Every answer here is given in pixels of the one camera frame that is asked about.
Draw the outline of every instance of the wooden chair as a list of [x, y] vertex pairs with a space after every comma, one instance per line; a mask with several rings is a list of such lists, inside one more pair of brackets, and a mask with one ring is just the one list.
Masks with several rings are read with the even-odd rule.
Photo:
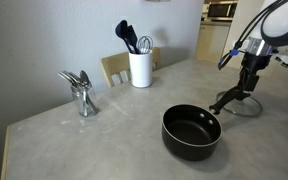
[[[161, 68], [160, 49], [158, 47], [153, 47], [152, 51], [153, 70], [158, 70]], [[127, 52], [105, 57], [101, 61], [102, 70], [109, 87], [113, 87], [115, 85], [112, 76], [116, 76], [119, 83], [123, 83], [123, 72], [125, 74], [126, 81], [131, 80], [130, 64]]]

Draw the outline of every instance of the black saucepan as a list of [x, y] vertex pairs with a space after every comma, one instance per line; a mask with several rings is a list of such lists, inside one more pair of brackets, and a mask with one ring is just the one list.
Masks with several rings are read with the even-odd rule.
[[165, 146], [185, 160], [200, 161], [210, 157], [221, 132], [221, 124], [213, 114], [193, 105], [173, 106], [163, 117]]

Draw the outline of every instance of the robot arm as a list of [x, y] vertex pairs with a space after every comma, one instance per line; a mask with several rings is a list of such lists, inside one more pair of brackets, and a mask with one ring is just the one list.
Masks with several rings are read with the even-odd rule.
[[[239, 82], [216, 104], [209, 107], [214, 114], [219, 114], [220, 110], [233, 99], [242, 101], [249, 97], [259, 80], [257, 71], [268, 66], [272, 54], [278, 52], [278, 47], [288, 45], [288, 0], [265, 0], [261, 12], [245, 28], [234, 48], [220, 60], [219, 69], [239, 53], [247, 38], [248, 45], [241, 62]], [[288, 62], [285, 55], [279, 57], [280, 60]]]

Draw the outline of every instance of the cutlery holder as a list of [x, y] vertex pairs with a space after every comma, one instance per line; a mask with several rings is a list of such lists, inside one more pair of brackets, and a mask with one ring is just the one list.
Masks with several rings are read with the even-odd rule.
[[145, 88], [152, 84], [152, 50], [148, 54], [129, 53], [132, 85]]
[[73, 99], [81, 116], [90, 117], [98, 113], [96, 96], [91, 85], [83, 87], [71, 86], [71, 90]]

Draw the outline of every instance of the countertop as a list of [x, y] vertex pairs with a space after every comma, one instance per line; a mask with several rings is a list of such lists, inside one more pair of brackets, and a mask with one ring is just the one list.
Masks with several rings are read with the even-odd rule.
[[82, 118], [73, 102], [9, 126], [7, 180], [288, 179], [288, 82], [261, 77], [252, 97], [256, 118], [222, 110], [223, 134], [207, 160], [189, 162], [165, 148], [164, 112], [177, 104], [207, 109], [235, 86], [239, 71], [185, 60], [97, 94], [100, 112]]
[[229, 21], [211, 21], [211, 20], [204, 20], [201, 21], [201, 25], [212, 25], [212, 26], [231, 26], [232, 22]]

